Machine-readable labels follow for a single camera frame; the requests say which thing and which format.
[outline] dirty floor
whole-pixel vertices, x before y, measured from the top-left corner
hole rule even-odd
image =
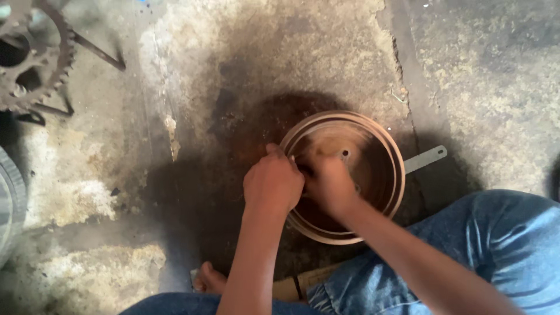
[[[557,1],[64,3],[74,29],[121,50],[127,70],[77,47],[73,117],[2,120],[29,193],[25,232],[0,271],[10,314],[116,314],[190,291],[205,260],[227,273],[243,175],[267,142],[323,110],[371,117],[405,159],[447,147],[407,176],[399,224],[478,189],[557,197]],[[275,279],[364,250],[285,227]]]

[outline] tire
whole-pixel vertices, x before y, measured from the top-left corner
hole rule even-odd
[[[21,234],[26,208],[24,180],[0,147],[0,268],[10,257],[16,238]]]

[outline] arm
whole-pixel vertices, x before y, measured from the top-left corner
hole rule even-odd
[[[306,178],[310,193],[333,218],[360,235],[434,314],[523,314],[491,284],[358,196],[338,158],[315,157],[312,164],[316,177]]]
[[[271,314],[274,262],[282,227],[296,206],[304,176],[276,145],[243,181],[245,210],[230,276],[217,315]]]

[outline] blue jeans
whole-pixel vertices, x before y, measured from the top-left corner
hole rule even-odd
[[[560,314],[560,204],[494,190],[463,197],[408,231],[476,272],[527,314]],[[307,291],[309,305],[273,302],[273,314],[431,314],[369,251]],[[219,295],[163,293],[122,315],[215,314]]]

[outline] bare foot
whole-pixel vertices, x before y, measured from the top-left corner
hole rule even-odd
[[[198,276],[194,279],[194,289],[200,293],[223,294],[226,288],[227,278],[214,270],[212,263],[204,262],[200,267]]]

